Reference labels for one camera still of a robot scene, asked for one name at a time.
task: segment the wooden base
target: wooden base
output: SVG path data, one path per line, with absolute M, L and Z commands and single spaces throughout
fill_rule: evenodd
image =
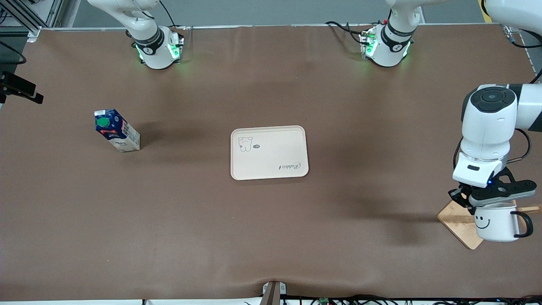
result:
M 520 207 L 518 211 L 535 214 L 540 213 L 540 207 Z M 474 250 L 482 243 L 483 239 L 476 234 L 476 225 L 472 215 L 454 201 L 450 201 L 437 214 L 437 218 L 465 247 Z M 525 227 L 522 219 L 520 219 L 520 226 Z

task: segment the green cap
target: green cap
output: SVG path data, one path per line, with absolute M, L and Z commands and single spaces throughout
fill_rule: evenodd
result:
M 110 123 L 108 118 L 99 118 L 96 120 L 96 124 L 101 127 L 108 127 Z

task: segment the brown table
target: brown table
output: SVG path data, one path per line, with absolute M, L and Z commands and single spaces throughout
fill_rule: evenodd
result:
M 153 71 L 123 32 L 43 31 L 17 73 L 43 105 L 0 112 L 2 300 L 542 293 L 533 236 L 469 251 L 436 220 L 449 201 L 465 95 L 528 82 L 499 26 L 423 26 L 394 68 L 326 27 L 195 30 Z M 143 149 L 120 153 L 93 111 L 116 108 Z M 310 171 L 240 182 L 236 128 L 303 126 Z M 518 179 L 542 181 L 533 134 Z M 525 149 L 514 140 L 512 155 Z M 540 203 L 540 195 L 520 205 Z

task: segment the mug with smiley face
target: mug with smiley face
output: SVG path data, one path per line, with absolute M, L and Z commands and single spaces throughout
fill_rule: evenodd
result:
M 524 234 L 519 233 L 518 216 L 522 217 L 527 225 L 527 232 Z M 517 211 L 517 206 L 512 203 L 502 202 L 477 207 L 474 212 L 474 223 L 476 234 L 492 242 L 513 242 L 533 233 L 531 218 Z

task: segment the milk carton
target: milk carton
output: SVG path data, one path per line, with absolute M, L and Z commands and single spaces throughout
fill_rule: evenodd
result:
M 139 133 L 115 110 L 94 111 L 96 131 L 119 151 L 139 150 Z

